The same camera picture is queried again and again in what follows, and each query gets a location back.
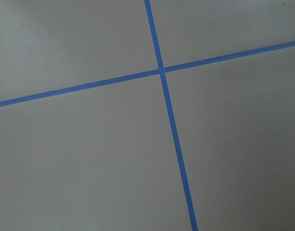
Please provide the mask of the crossing blue tape line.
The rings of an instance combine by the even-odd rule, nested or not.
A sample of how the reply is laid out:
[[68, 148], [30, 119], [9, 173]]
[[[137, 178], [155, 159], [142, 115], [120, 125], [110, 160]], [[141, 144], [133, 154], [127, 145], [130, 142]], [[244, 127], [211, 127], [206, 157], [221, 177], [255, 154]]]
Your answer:
[[182, 153], [182, 149], [181, 149], [178, 130], [176, 127], [176, 121], [175, 121], [175, 117], [174, 117], [172, 101], [171, 101], [169, 87], [168, 87], [168, 83], [167, 83], [165, 67], [163, 65], [161, 49], [160, 49], [160, 45], [159, 45], [158, 34], [157, 34], [157, 29], [156, 29], [156, 25], [155, 25], [155, 21], [154, 21], [154, 17], [153, 17], [152, 7], [151, 7], [149, 0], [144, 0], [144, 4], [145, 4], [146, 13], [147, 13], [151, 38], [152, 38], [154, 52], [155, 52], [155, 57], [156, 57], [156, 61], [157, 61], [158, 72], [159, 72], [160, 79], [161, 79], [161, 86], [162, 86], [163, 95], [164, 95], [164, 99], [165, 99], [167, 115], [169, 118], [171, 133], [172, 133], [172, 137], [173, 137], [173, 141], [174, 141], [176, 158], [177, 158], [177, 162], [178, 162], [178, 166], [179, 166], [181, 181], [182, 181], [185, 199], [186, 199], [186, 203], [187, 203], [191, 229], [193, 231], [197, 231], [199, 228], [198, 228], [198, 224], [197, 224], [195, 210], [193, 207], [193, 201], [192, 201], [191, 191], [190, 191], [190, 187], [189, 187], [187, 171], [186, 171], [183, 153]]

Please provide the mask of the long blue tape line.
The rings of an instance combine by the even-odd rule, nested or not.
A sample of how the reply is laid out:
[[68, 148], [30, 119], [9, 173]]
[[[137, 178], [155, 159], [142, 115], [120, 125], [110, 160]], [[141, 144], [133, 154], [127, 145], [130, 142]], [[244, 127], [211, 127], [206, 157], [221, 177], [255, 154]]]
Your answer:
[[[169, 73], [169, 72], [189, 69], [189, 68], [193, 68], [193, 67], [197, 67], [197, 66], [203, 66], [203, 65], [208, 65], [208, 64], [212, 64], [212, 63], [218, 63], [218, 62], [223, 62], [223, 61], [227, 61], [227, 60], [238, 59], [238, 58], [256, 55], [256, 54], [260, 54], [260, 53], [266, 53], [266, 52], [271, 52], [271, 51], [276, 51], [276, 50], [287, 49], [287, 48], [291, 48], [291, 47], [295, 47], [295, 41], [266, 46], [266, 47], [257, 48], [257, 49], [251, 49], [251, 50], [247, 50], [247, 51], [236, 52], [236, 53], [232, 53], [232, 54], [221, 55], [221, 56], [217, 56], [217, 57], [193, 61], [193, 62], [184, 63], [184, 64], [177, 64], [177, 65], [165, 67], [164, 72]], [[111, 84], [115, 84], [115, 83], [119, 83], [119, 82], [125, 82], [125, 81], [144, 78], [144, 77], [150, 77], [150, 76], [154, 76], [154, 75], [158, 75], [158, 74], [160, 74], [160, 70], [155, 69], [155, 70], [135, 73], [135, 74], [131, 74], [131, 75], [125, 75], [125, 76], [121, 76], [121, 77], [115, 77], [115, 78], [100, 80], [100, 81], [96, 81], [96, 82], [86, 83], [86, 84], [82, 84], [82, 85], [62, 88], [62, 89], [58, 89], [58, 90], [52, 90], [52, 91], [32, 94], [32, 95], [28, 95], [28, 96], [19, 97], [19, 98], [8, 99], [8, 100], [0, 101], [0, 107], [18, 104], [18, 103], [29, 102], [29, 101], [33, 101], [33, 100], [48, 98], [48, 97], [53, 97], [53, 96], [67, 94], [67, 93], [81, 91], [81, 90], [87, 90], [87, 89], [106, 86], [106, 85], [111, 85]]]

